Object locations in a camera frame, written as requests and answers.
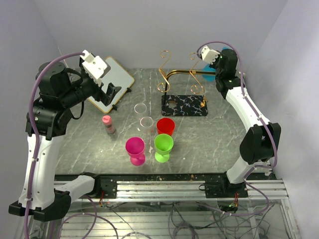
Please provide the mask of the gold wine glass rack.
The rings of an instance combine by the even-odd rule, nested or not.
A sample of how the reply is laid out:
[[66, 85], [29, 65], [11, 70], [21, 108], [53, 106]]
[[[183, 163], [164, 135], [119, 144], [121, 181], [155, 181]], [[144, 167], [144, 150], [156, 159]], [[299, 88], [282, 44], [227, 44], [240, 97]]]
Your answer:
[[[163, 82], [158, 84], [158, 90], [163, 93], [161, 97], [161, 115], [163, 117], [206, 117], [208, 115], [208, 107], [205, 88], [196, 76], [214, 76], [215, 73], [196, 70], [195, 66], [199, 60], [189, 70], [172, 70], [167, 73], [163, 70], [163, 66], [171, 59], [171, 53], [168, 50], [163, 50], [159, 55], [165, 60], [159, 67], [159, 73], [164, 79]], [[195, 80], [195, 84], [190, 86], [191, 94], [169, 94], [171, 89], [169, 78], [178, 74], [190, 75]]]

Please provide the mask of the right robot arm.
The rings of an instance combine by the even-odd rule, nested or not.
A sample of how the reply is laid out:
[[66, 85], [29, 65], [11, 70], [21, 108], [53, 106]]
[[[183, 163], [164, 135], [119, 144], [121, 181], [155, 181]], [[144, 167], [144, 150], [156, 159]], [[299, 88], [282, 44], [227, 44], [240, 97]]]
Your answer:
[[239, 58], [233, 49], [216, 51], [205, 45], [199, 55], [215, 69], [218, 92], [233, 107], [246, 130], [239, 158], [219, 183], [205, 183], [205, 193], [207, 197], [244, 196], [248, 175], [256, 168], [269, 168], [267, 161], [277, 155], [281, 127], [263, 116], [250, 98], [243, 77], [237, 74]]

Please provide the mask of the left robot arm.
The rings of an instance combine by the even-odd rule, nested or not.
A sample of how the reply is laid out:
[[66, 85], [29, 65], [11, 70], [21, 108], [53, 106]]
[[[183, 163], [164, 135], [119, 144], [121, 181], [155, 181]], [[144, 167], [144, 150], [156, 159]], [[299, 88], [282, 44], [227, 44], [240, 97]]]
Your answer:
[[58, 152], [67, 125], [74, 119], [72, 107], [84, 104], [90, 97], [108, 105], [119, 90], [113, 84], [106, 91], [102, 89], [102, 78], [110, 71], [105, 60], [88, 51], [78, 56], [79, 70], [65, 66], [66, 55], [39, 67], [26, 116], [25, 182], [19, 199], [9, 205], [11, 215], [53, 221], [63, 218], [70, 205], [82, 196], [96, 198], [101, 194], [101, 179], [94, 173], [81, 173], [65, 185], [54, 185]]

